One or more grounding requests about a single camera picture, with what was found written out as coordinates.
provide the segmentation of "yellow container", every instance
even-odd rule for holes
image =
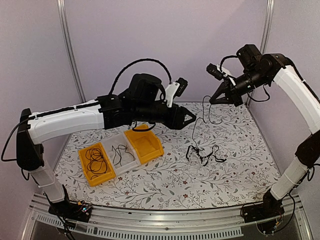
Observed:
[[[148,128],[146,124],[137,127],[137,129]],[[124,135],[131,143],[141,164],[145,164],[165,153],[160,139],[152,131],[133,131],[130,129],[125,131]]]
[[[137,129],[148,128],[146,124],[137,127]],[[112,160],[108,158],[108,156],[110,156],[111,159],[113,158],[111,152],[109,152],[112,149],[113,143],[131,145],[129,148],[133,152],[133,155],[136,156],[133,162],[121,167],[119,167],[119,165],[115,166]],[[122,136],[117,135],[109,139],[104,139],[102,143],[98,142],[92,146],[81,149],[78,153],[83,173],[90,186],[94,187],[126,171],[134,169],[141,164],[145,164],[152,159],[162,156],[164,149],[159,138],[152,131],[139,132],[131,129],[125,131]]]
[[[100,150],[106,163],[96,161],[91,164],[91,161],[88,157],[88,151],[93,151],[93,149],[95,149],[95,151]],[[104,150],[104,147],[100,142],[92,146],[86,147],[84,149],[81,149],[78,151],[78,153],[81,160],[83,173],[91,187],[94,187],[116,177],[112,164],[110,163],[108,156]]]

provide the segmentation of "table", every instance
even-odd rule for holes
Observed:
[[[180,103],[202,117],[201,103]],[[153,132],[161,140],[164,155],[145,165],[127,171],[115,179],[90,187],[82,171],[78,150],[128,129],[121,126],[109,130],[74,133],[55,170],[72,200],[85,200],[96,205],[136,209],[203,209],[226,207],[262,199],[266,190],[280,177],[277,166],[251,117],[242,105],[204,104],[204,119],[197,121],[193,138],[209,153],[219,146],[207,166],[190,164],[186,159],[194,123],[182,130],[170,130],[157,124]]]

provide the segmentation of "floral pattern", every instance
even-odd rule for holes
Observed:
[[[181,105],[202,117],[201,103]],[[121,134],[128,126],[74,133],[56,176],[71,199],[105,206],[197,209],[261,200],[280,175],[249,111],[243,105],[212,105],[210,119],[217,123],[212,124],[208,121],[209,104],[204,107],[206,123],[197,121],[193,138],[194,123],[182,130],[157,124],[153,132],[161,140],[164,155],[95,187],[89,186],[83,174],[78,150]],[[195,146],[193,139],[206,153],[213,145],[219,146],[216,156],[226,161],[210,158],[206,166],[196,158],[189,162],[186,152],[189,145]]]

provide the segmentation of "white wall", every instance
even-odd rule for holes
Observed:
[[[56,1],[0,2],[0,150],[21,110],[47,111],[80,102],[62,37]],[[52,164],[65,137],[44,144]],[[15,137],[6,158],[14,158]],[[36,185],[15,162],[0,162],[0,239],[16,240]]]
[[[320,1],[275,1],[267,53],[282,53],[293,60],[302,77],[320,96]],[[298,145],[310,135],[307,124],[290,99],[274,86],[270,101],[253,103],[251,110],[283,172],[293,160]],[[258,91],[256,99],[265,98]],[[298,188],[315,240],[320,240],[320,168],[312,182]]]
[[[177,100],[200,101],[220,82],[206,72],[244,44],[260,45],[267,2],[260,0],[68,0],[72,46],[87,99],[109,93],[112,82],[128,63],[155,58],[172,79],[189,85]],[[225,63],[242,72],[236,60]],[[133,74],[149,73],[167,86],[165,71],[156,63],[139,63],[120,78],[115,93],[129,86]]]

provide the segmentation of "plastic bin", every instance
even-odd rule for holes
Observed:
[[[148,128],[146,124],[137,127],[137,129]],[[88,159],[89,156],[86,156],[86,153],[92,148],[100,149],[103,158],[107,162],[107,170],[101,169],[98,173],[103,173],[105,170],[106,173],[96,174],[88,169],[87,166],[91,161]],[[162,156],[164,149],[159,138],[151,130],[138,132],[131,129],[123,134],[103,139],[97,144],[79,150],[78,153],[83,173],[90,186],[94,187]],[[94,164],[91,165],[91,169],[98,170],[100,163]]]

